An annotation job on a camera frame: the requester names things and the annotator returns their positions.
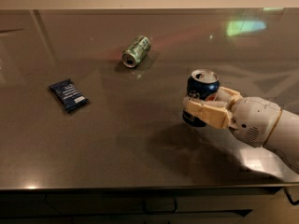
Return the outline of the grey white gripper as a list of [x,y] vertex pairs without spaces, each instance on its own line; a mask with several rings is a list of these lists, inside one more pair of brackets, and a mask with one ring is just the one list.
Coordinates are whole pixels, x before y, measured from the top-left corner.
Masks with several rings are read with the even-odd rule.
[[282,113],[275,103],[259,97],[243,98],[239,91],[226,87],[219,87],[214,101],[185,97],[183,107],[211,127],[227,129],[231,125],[232,135],[252,147],[265,143]]

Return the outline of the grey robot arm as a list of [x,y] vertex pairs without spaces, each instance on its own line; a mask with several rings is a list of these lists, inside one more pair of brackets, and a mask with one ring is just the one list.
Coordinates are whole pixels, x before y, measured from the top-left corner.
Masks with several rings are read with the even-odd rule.
[[186,96],[185,111],[216,129],[229,129],[239,141],[263,147],[299,172],[299,117],[260,97],[243,97],[220,87],[215,101]]

